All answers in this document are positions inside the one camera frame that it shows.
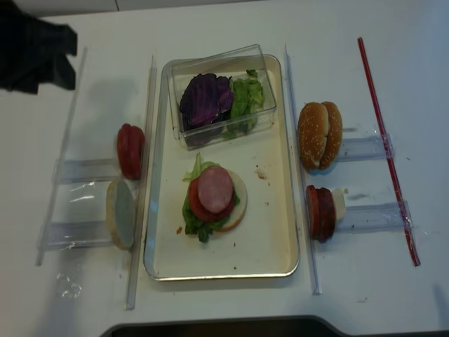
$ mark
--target red stick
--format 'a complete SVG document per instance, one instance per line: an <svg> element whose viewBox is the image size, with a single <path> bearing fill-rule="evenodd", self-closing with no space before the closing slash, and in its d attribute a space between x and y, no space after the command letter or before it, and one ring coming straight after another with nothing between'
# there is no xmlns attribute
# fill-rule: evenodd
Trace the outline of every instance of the red stick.
<svg viewBox="0 0 449 337"><path fill-rule="evenodd" d="M357 39L358 48L360 49L360 54L363 61L363 67L365 68L366 79L368 81L368 86L370 88L371 99L373 100L374 111L376 113L377 124L379 125L380 135L384 140L384 148L385 152L389 151L389 145L386 141L387 132L385 130L384 120L382 119L382 113L380 112L379 101L377 100L376 90L374 89L373 78L371 77L370 66L368 64L368 58L366 56L365 46L363 45L363 40L361 37ZM407 216L407 211L405 208L402 198L401 186L399 185L398 175L396 173L396 168L394 167L394 162L392 158L387 158L388 168L390 170L391 181L393 182L394 191L396 193L396 200L399 203L399 207L401 209L401 216L404 224L404 232L406 234L407 246L410 252L410 256L412 258L413 264L415 267L421 264L420 258L418 257L418 253L416 251L415 240L413 239L413 233L409 226L410 219Z"/></svg>

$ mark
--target crumb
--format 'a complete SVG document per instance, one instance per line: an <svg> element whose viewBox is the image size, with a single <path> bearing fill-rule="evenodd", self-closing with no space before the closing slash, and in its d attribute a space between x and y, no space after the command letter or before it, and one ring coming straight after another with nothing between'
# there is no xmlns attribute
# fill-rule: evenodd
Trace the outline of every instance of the crumb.
<svg viewBox="0 0 449 337"><path fill-rule="evenodd" d="M267 175L266 175L265 172L262 171L260 168L258 168L258 169L255 170L254 172L257 174L257 176L259 177L259 179L263 179L263 180L267 179Z"/></svg>

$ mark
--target plastic box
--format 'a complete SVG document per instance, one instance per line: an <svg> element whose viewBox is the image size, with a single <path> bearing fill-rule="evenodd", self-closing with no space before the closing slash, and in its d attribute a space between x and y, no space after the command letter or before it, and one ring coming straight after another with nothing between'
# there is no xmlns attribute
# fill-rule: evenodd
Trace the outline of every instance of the plastic box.
<svg viewBox="0 0 449 337"><path fill-rule="evenodd" d="M232 77L233 80L236 80L248 78L246 70L256 70L258 73L258 80L262 84L265 96L262 107L252 114L235 119L228 119L191 130L185 129L180 113L180 101L189 82L196 75L213 73L217 76ZM173 135L188 150L265 130L273 124L276 100L262 50L257 44L208 58L175 63L171 68L171 72L167 75L167 82ZM245 133L235 131L235 127L231 127L234 124L241 125L241 123L248 123L249 121L251 123L255 122L255 126Z"/></svg>

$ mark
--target white tray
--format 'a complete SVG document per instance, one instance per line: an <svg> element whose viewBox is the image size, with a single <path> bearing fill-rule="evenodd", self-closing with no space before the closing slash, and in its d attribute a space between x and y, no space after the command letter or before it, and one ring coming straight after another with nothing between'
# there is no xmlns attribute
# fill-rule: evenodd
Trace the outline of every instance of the white tray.
<svg viewBox="0 0 449 337"><path fill-rule="evenodd" d="M280 64L273 56L264 58L277 101L274 125L198 150L204 161L239 174L248 191L240 225L228 233L214 233L207 244L185 234L182 217L188 188L182 176L192 170L198 151L182 148L173 136L167 75L175 62L183 61L172 61L162 71L144 252L145 268L157 280L285 277L299 263L297 227L302 224L296 221L302 222L302 216L293 197L293 190L300 191L291 128L295 122L284 114ZM266 180L259 178L258 169Z"/></svg>

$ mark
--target table surface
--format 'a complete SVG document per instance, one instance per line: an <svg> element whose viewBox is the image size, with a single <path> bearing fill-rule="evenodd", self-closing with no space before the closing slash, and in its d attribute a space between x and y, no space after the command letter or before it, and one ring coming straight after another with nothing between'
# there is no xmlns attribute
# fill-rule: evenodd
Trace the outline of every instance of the table surface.
<svg viewBox="0 0 449 337"><path fill-rule="evenodd" d="M55 251L34 265L73 93L51 85L38 96L0 92L2 336L99 336L123 324L293 315L317 316L350 334L449 329L447 1L268 1L49 20L72 26L79 50L87 46L97 58L90 81L101 87L120 77L117 92L128 89L127 109L140 114L151 55L160 74L172 59L254 43L282 67L287 44L298 112L305 101L338 101L329 83L372 111L356 43L363 37L422 265L413 267L403 233L335 239L337 253L319 256L323 293L312 296L301 237L300 265L285 279L166 284L141 263L136 307L123 311L129 261L118 249ZM106 95L102 108L122 98ZM59 274L75 277L78 298L57 298Z"/></svg>

